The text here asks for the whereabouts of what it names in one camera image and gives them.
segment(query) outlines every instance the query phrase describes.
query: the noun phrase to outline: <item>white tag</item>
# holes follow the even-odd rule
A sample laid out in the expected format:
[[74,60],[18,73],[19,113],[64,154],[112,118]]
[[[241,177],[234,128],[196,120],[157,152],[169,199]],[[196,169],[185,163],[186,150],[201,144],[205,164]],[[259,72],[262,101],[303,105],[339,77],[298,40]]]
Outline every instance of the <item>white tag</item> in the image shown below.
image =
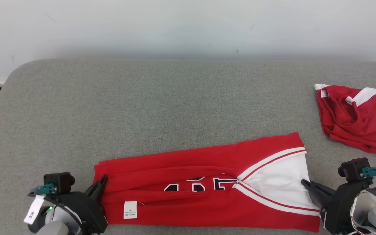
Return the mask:
[[24,219],[24,222],[28,224],[33,224],[34,220],[39,214],[39,211],[40,211],[41,206],[43,205],[43,202],[44,202],[44,196],[36,195],[36,198],[31,204],[30,209],[28,210],[27,216]]
[[124,202],[124,219],[137,219],[137,202]]

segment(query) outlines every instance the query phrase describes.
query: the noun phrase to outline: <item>white trim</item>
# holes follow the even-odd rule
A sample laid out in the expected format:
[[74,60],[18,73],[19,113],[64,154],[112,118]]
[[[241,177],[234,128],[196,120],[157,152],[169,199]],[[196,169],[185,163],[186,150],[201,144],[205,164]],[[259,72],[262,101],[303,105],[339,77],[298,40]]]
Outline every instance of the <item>white trim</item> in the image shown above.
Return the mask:
[[330,85],[326,85],[326,84],[323,84],[323,83],[316,83],[314,85],[314,89],[317,91],[317,90],[321,90],[321,89],[328,87],[328,86],[330,86]]
[[[326,85],[326,84],[323,84],[323,83],[316,83],[314,85],[314,89],[317,91],[317,90],[321,90],[321,89],[328,87],[328,86],[330,86],[330,85]],[[329,97],[330,95],[329,95],[328,91],[320,91],[320,96],[321,96],[321,98],[325,98],[325,97]]]
[[306,149],[304,147],[297,147],[297,148],[292,148],[292,149],[286,149],[286,150],[283,150],[281,152],[270,155],[269,157],[266,157],[265,159],[257,162],[255,165],[252,165],[251,167],[246,169],[246,171],[243,171],[237,178],[239,180],[242,180],[243,178],[248,176],[250,173],[252,173],[256,168],[272,161],[273,159],[276,159],[276,158],[279,158],[280,156],[286,155],[288,153],[294,153],[294,152],[297,152],[297,151],[300,151],[300,150],[306,150]]
[[362,89],[357,95],[355,95],[354,98],[348,96],[346,98],[346,102],[350,105],[352,105],[353,102],[356,102],[356,106],[358,107],[368,101],[374,95],[376,95],[376,89],[367,87]]
[[[273,162],[267,164],[265,167],[267,167],[267,166],[269,166],[269,165],[272,165],[272,164],[275,164],[275,163],[277,163],[277,162],[280,162],[280,161],[282,161],[282,160],[285,160],[285,159],[287,159],[287,158],[294,157],[294,156],[298,156],[298,155],[301,155],[301,154],[306,155],[307,152],[304,151],[304,152],[298,152],[298,153],[294,153],[294,154],[287,155],[287,156],[285,156],[285,157],[283,157],[283,158],[276,159],[275,161],[273,161]],[[251,179],[252,177],[254,177],[254,176],[255,176],[255,175],[256,175],[261,169],[255,171],[253,174],[251,174],[249,177],[247,177],[247,178],[244,179],[243,181],[248,181],[248,180],[250,180],[250,179]]]
[[[294,213],[294,214],[304,214],[304,215],[311,215],[311,216],[319,216],[319,212],[318,211],[312,211],[312,210],[302,210],[302,209],[298,209],[298,208],[291,208],[291,207],[285,207],[285,206],[282,206],[282,205],[279,205],[279,204],[276,204],[276,203],[273,203],[273,202],[270,202],[268,200],[265,200],[264,198],[261,198],[260,196],[258,195],[255,195],[253,192],[245,189],[243,186],[240,186],[239,184],[242,184],[243,186],[247,187],[248,189],[251,189],[253,192],[261,195],[259,192],[257,192],[256,190],[254,190],[253,188],[249,187],[247,184],[244,184],[242,182],[239,182],[237,183],[234,188],[239,190],[240,192],[244,193],[246,196],[254,199],[255,201],[267,206],[267,207],[270,207],[270,208],[273,208],[273,209],[276,209],[276,210],[280,210],[280,211],[285,211],[285,212],[290,212],[290,213]],[[295,206],[295,207],[302,207],[302,208],[307,208],[307,209],[314,209],[314,210],[318,210],[317,207],[305,207],[305,206]]]

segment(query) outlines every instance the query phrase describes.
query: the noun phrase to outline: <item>white sticker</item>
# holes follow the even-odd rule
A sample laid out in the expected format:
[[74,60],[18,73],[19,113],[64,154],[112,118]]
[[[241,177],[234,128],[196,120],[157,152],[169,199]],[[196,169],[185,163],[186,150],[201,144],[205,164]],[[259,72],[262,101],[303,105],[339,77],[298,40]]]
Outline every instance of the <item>white sticker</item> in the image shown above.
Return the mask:
[[124,202],[124,219],[137,219],[137,202]]
[[27,216],[24,219],[24,222],[28,224],[33,224],[34,220],[39,214],[39,211],[40,211],[41,206],[43,205],[43,202],[44,202],[44,196],[36,195],[36,198],[31,204],[30,209],[28,210]]

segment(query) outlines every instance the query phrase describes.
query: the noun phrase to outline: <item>gray table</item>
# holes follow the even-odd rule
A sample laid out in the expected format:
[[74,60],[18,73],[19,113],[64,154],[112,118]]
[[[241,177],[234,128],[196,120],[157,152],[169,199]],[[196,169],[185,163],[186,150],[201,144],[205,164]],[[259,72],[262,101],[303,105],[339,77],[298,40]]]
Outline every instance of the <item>gray table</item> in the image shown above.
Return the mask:
[[[26,194],[70,171],[74,190],[98,161],[298,131],[312,180],[336,188],[341,162],[364,153],[323,135],[315,83],[376,88],[376,63],[41,60],[0,93],[0,234],[28,234]],[[302,235],[297,230],[109,226],[106,234]]]

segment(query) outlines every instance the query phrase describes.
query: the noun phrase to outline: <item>black cable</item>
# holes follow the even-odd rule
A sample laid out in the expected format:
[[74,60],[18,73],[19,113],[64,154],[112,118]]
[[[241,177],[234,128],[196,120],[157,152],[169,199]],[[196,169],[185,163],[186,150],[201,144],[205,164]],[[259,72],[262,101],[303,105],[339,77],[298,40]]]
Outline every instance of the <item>black cable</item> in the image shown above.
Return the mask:
[[77,234],[77,235],[82,235],[85,231],[84,231],[84,227],[82,226],[82,223],[79,221],[79,219],[72,213],[70,212],[67,208],[65,208],[62,204],[56,202],[55,200],[52,200],[48,197],[44,197],[44,199],[50,203],[53,203],[55,204],[56,206],[60,207],[61,209],[63,209],[64,211],[66,211],[66,213],[68,213],[70,216],[72,216],[72,218],[78,223],[78,226],[79,228],[81,229],[81,231]]

